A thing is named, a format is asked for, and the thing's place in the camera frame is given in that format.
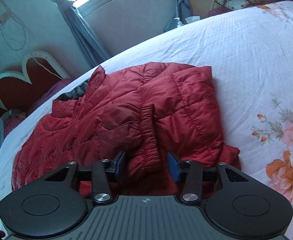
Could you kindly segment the red puffer jacket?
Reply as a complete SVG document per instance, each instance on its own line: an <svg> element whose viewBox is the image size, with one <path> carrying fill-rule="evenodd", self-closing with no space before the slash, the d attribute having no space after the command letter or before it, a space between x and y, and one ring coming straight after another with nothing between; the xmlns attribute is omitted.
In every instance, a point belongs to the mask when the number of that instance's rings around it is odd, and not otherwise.
<svg viewBox="0 0 293 240"><path fill-rule="evenodd" d="M98 67L83 96L53 101L15 157L11 187L70 161L89 166L120 151L127 164L113 194L178 193L169 152L205 167L240 167L238 148L225 144L211 67L150 62L111 74Z"/></svg>

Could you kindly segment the purple blanket on side bed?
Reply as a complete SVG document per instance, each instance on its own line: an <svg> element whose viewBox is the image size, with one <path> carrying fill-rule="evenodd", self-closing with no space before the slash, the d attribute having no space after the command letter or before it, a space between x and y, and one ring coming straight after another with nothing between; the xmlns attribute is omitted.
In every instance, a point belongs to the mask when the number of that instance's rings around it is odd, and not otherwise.
<svg viewBox="0 0 293 240"><path fill-rule="evenodd" d="M43 103L48 101L61 89L69 85L73 81L72 78L63 79L53 85L41 98L39 98L32 106L30 106L25 112L18 109L11 109L6 111L0 117L0 149L5 137L15 129L26 117L33 113Z"/></svg>

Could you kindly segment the white floral bed sheet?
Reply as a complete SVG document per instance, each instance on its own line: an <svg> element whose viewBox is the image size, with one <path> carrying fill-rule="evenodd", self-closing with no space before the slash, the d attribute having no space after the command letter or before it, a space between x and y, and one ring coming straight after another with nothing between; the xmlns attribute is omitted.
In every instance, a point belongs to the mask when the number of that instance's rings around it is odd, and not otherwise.
<svg viewBox="0 0 293 240"><path fill-rule="evenodd" d="M225 144L240 167L203 167L201 201L113 194L93 204L92 164L70 161L13 190L17 153L54 100L78 99L106 74L150 62L209 66ZM213 16L147 40L95 67L19 124L0 150L0 239L293 239L293 2Z"/></svg>

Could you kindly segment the left grey curtain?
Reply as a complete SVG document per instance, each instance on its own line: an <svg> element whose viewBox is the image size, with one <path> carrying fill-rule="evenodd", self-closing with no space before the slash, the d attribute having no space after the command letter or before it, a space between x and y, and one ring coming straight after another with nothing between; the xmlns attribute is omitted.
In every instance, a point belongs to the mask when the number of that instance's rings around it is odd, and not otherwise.
<svg viewBox="0 0 293 240"><path fill-rule="evenodd" d="M50 0L57 5L77 45L87 61L94 68L111 58L102 41L85 21L72 0Z"/></svg>

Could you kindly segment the grey curtain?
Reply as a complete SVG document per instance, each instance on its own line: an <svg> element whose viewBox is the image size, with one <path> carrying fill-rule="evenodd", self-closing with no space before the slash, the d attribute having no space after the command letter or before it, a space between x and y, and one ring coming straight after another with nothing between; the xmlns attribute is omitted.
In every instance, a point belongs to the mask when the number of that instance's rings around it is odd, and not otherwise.
<svg viewBox="0 0 293 240"><path fill-rule="evenodd" d="M170 31L178 27L179 18L180 22L185 25L187 24L186 18L193 16L193 8L189 0L176 0L175 2L175 12L170 20L168 20L167 25L164 28L164 32Z"/></svg>
<svg viewBox="0 0 293 240"><path fill-rule="evenodd" d="M72 0L50 0L57 5L77 45L87 61L94 68L111 58L102 41L85 21Z"/></svg>

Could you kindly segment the white pump bottle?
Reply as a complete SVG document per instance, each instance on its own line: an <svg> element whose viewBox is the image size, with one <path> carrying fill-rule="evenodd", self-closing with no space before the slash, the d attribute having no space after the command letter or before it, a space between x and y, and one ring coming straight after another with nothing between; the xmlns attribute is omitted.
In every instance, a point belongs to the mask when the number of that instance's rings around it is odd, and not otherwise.
<svg viewBox="0 0 293 240"><path fill-rule="evenodd" d="M182 23L182 21L180 20L179 17L175 18L175 20L176 20L176 23L177 23L177 27L178 28L184 26L184 24Z"/></svg>

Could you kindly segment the white tissue box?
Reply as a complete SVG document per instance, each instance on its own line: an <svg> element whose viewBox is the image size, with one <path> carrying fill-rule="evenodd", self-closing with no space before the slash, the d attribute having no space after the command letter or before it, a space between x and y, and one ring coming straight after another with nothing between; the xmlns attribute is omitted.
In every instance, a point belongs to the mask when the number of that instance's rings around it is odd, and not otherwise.
<svg viewBox="0 0 293 240"><path fill-rule="evenodd" d="M193 22L197 22L199 21L201 18L200 16L189 16L187 18L185 18L185 21L187 24L193 23Z"/></svg>

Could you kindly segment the right grey curtain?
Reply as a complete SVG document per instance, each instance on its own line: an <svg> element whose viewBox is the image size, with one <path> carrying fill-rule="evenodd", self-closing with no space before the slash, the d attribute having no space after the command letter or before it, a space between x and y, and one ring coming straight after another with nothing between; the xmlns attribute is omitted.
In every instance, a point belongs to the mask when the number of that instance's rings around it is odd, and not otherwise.
<svg viewBox="0 0 293 240"><path fill-rule="evenodd" d="M193 16L193 8L189 0L176 0L175 2L175 12L170 20L168 20L167 25L164 28L164 32L170 31L178 27L179 18L180 22L185 25L187 24L186 18Z"/></svg>

